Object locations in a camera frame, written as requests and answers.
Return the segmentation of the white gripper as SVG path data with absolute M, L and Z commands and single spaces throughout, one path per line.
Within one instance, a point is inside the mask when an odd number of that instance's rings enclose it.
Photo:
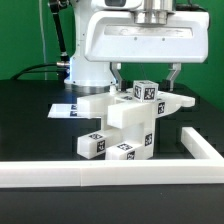
M 126 81 L 116 62 L 171 63 L 163 86 L 172 92 L 180 63 L 201 63 L 207 58 L 208 26 L 206 12 L 176 12 L 165 25 L 140 25 L 130 12 L 99 11 L 88 24 L 85 56 L 90 61 L 111 62 L 119 91 L 126 90 Z

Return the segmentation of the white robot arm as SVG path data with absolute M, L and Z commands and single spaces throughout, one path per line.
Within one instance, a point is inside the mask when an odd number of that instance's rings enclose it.
M 65 81 L 86 92 L 120 84 L 121 63 L 183 63 L 208 56 L 209 14 L 179 10 L 175 0 L 70 0 L 76 51 Z

